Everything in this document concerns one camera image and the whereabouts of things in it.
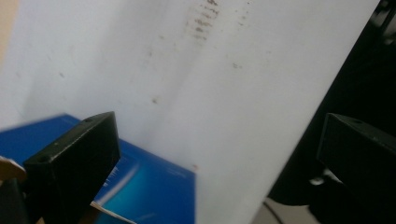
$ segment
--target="blue book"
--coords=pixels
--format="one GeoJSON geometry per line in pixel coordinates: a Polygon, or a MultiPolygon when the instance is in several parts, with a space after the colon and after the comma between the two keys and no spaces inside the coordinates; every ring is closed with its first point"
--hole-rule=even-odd
{"type": "MultiPolygon", "coordinates": [[[[68,115],[0,133],[0,156],[17,164],[79,122],[68,115]]],[[[195,174],[120,140],[121,159],[92,202],[105,212],[95,223],[193,224],[195,174]]]]}

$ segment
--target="black object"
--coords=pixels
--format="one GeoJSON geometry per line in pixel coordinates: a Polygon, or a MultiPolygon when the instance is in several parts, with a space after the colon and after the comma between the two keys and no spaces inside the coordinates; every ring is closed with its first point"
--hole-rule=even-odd
{"type": "Polygon", "coordinates": [[[396,223],[396,138],[361,121],[329,114],[318,159],[375,223],[396,223]]]}
{"type": "MultiPolygon", "coordinates": [[[[25,223],[36,223],[40,217],[46,224],[78,223],[119,158],[114,113],[96,115],[84,119],[23,163],[27,173],[22,184],[27,195],[24,200],[17,193],[8,195],[14,202],[25,204],[30,219],[25,223]]],[[[18,187],[15,181],[11,183],[12,189],[18,187]]],[[[2,186],[0,193],[9,190],[4,188],[7,186],[2,186]]],[[[2,217],[21,218],[20,211],[6,213],[6,207],[0,207],[2,217]]]]}
{"type": "Polygon", "coordinates": [[[354,195],[340,182],[323,176],[316,186],[315,196],[308,209],[321,224],[378,224],[354,195]]]}
{"type": "Polygon", "coordinates": [[[325,167],[317,158],[327,113],[364,120],[396,136],[396,45],[378,45],[378,27],[367,23],[268,197],[286,205],[311,204],[309,180],[325,167]]]}

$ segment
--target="black device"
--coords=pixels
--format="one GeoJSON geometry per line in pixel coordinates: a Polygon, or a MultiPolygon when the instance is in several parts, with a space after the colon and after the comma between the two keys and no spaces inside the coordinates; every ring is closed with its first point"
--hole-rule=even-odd
{"type": "Polygon", "coordinates": [[[396,223],[395,137],[359,119],[328,114],[318,159],[361,206],[359,217],[396,223]]]}
{"type": "Polygon", "coordinates": [[[114,112],[84,119],[23,163],[23,183],[2,184],[0,223],[78,223],[119,159],[114,112]]]}

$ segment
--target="table surface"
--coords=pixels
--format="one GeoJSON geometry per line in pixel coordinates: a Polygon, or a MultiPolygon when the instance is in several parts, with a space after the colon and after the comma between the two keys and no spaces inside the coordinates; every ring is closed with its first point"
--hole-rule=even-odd
{"type": "Polygon", "coordinates": [[[0,128],[113,110],[197,174],[197,223],[249,223],[376,4],[22,0],[0,128]]]}

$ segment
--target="cable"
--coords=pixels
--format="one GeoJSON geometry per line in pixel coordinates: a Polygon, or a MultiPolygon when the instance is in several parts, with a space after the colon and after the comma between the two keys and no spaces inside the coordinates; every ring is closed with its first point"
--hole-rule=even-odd
{"type": "Polygon", "coordinates": [[[267,203],[264,202],[262,203],[267,209],[268,211],[274,216],[274,218],[276,219],[277,223],[279,224],[284,224],[284,222],[282,221],[282,219],[280,219],[280,217],[277,215],[277,213],[274,211],[274,209],[267,203]]]}

